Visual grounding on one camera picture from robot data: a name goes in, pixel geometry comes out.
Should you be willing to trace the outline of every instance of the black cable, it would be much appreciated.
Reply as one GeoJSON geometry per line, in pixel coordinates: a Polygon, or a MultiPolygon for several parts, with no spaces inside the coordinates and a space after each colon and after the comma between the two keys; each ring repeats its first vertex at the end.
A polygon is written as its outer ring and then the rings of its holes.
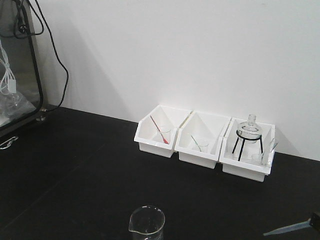
{"type": "Polygon", "coordinates": [[[67,68],[63,65],[63,63],[61,62],[61,60],[60,60],[60,58],[58,56],[56,45],[55,45],[55,42],[54,42],[54,38],[52,36],[52,32],[51,32],[50,27],[49,27],[49,25],[48,25],[48,23],[47,23],[47,21],[45,19],[44,14],[42,13],[42,10],[41,10],[41,7],[40,7],[40,5],[38,3],[38,0],[34,0],[34,1],[35,1],[36,5],[37,5],[37,7],[39,9],[39,13],[40,13],[40,15],[41,15],[41,17],[42,17],[42,19],[44,21],[44,24],[45,24],[45,26],[48,29],[48,32],[50,34],[50,40],[51,40],[51,43],[52,43],[52,47],[53,47],[53,50],[54,50],[55,57],[56,57],[57,61],[59,62],[59,64],[63,67],[63,69],[65,70],[65,73],[66,73],[65,85],[64,85],[63,94],[62,94],[62,98],[61,98],[60,103],[56,107],[54,107],[52,109],[45,110],[45,112],[52,112],[52,111],[58,109],[62,105],[62,103],[63,103],[63,101],[65,99],[66,90],[67,90],[67,86],[68,86],[68,82],[69,82],[69,72],[68,72],[67,68]]]}
{"type": "Polygon", "coordinates": [[[14,0],[14,1],[16,1],[15,3],[16,3],[16,5],[17,5],[17,14],[16,14],[15,19],[14,19],[14,22],[13,22],[13,36],[12,36],[12,37],[15,37],[16,39],[26,39],[26,38],[29,38],[29,37],[31,37],[31,36],[37,36],[37,35],[43,34],[44,31],[45,31],[45,26],[44,26],[43,22],[41,21],[41,18],[39,17],[39,15],[38,15],[37,12],[35,11],[34,7],[31,5],[30,1],[27,0],[30,8],[32,9],[32,11],[33,11],[33,13],[34,13],[34,15],[38,18],[38,20],[39,20],[39,22],[40,22],[40,24],[41,24],[41,31],[40,31],[40,32],[37,32],[37,33],[31,32],[31,33],[29,33],[29,34],[27,34],[27,35],[23,35],[23,37],[19,37],[19,36],[21,36],[22,34],[17,35],[17,24],[19,23],[19,21],[21,21],[21,20],[20,20],[20,19],[21,19],[20,12],[21,12],[21,9],[22,9],[22,7],[23,7],[23,4],[24,4],[24,1],[25,1],[25,0],[21,0],[21,2],[20,2],[19,5],[18,5],[19,0],[14,0]]]}

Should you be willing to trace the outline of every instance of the red stirring rod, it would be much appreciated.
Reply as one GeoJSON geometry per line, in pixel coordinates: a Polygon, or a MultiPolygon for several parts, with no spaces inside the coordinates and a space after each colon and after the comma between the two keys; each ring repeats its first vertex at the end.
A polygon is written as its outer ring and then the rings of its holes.
{"type": "Polygon", "coordinates": [[[153,119],[153,117],[150,115],[150,118],[152,120],[152,122],[154,123],[154,125],[156,126],[156,129],[158,130],[158,132],[161,134],[162,140],[165,144],[169,144],[169,142],[165,139],[165,137],[163,136],[162,132],[160,131],[158,125],[156,124],[155,120],[153,119]]]}

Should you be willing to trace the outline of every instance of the white wall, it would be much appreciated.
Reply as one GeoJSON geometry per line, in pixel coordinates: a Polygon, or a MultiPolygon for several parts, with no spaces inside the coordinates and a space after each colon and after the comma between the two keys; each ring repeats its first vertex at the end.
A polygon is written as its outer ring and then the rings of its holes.
{"type": "MultiPolygon", "coordinates": [[[[157,104],[253,113],[276,124],[278,152],[320,160],[319,0],[40,5],[70,71],[65,107],[135,122],[157,104]]],[[[49,101],[57,104],[65,74],[48,32],[37,42],[49,101]]]]}

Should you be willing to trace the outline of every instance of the tripod leg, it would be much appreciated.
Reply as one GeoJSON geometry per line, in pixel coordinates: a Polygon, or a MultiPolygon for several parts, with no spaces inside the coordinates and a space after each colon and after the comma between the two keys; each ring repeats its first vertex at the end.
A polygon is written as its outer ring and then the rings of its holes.
{"type": "Polygon", "coordinates": [[[238,141],[239,141],[239,137],[236,139],[236,142],[235,142],[235,145],[233,147],[233,150],[232,150],[232,153],[234,154],[235,153],[235,150],[236,150],[236,146],[238,144],[238,141]]]}
{"type": "Polygon", "coordinates": [[[242,140],[242,145],[241,145],[241,150],[240,150],[240,154],[239,154],[239,159],[238,159],[238,161],[240,161],[241,154],[242,154],[242,150],[244,149],[245,141],[246,141],[245,139],[242,140]]]}
{"type": "Polygon", "coordinates": [[[261,154],[264,153],[263,147],[262,147],[262,137],[260,137],[260,146],[261,146],[261,154]]]}

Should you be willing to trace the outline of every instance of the plastic pipette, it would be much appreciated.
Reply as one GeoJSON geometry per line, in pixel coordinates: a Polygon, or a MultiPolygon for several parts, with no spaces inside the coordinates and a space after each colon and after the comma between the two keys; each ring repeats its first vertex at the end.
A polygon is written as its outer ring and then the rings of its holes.
{"type": "Polygon", "coordinates": [[[305,229],[309,227],[312,227],[318,232],[320,232],[320,213],[319,212],[313,212],[311,215],[311,218],[309,218],[307,221],[277,228],[275,230],[264,233],[263,236],[284,234],[284,233],[292,232],[299,229],[305,229]]]}
{"type": "Polygon", "coordinates": [[[154,123],[156,129],[158,130],[158,132],[160,133],[161,137],[162,137],[162,140],[165,144],[169,144],[169,142],[165,139],[164,135],[162,134],[162,132],[160,131],[158,125],[156,124],[155,120],[153,119],[153,117],[150,115],[150,118],[152,120],[152,122],[154,123]]]}

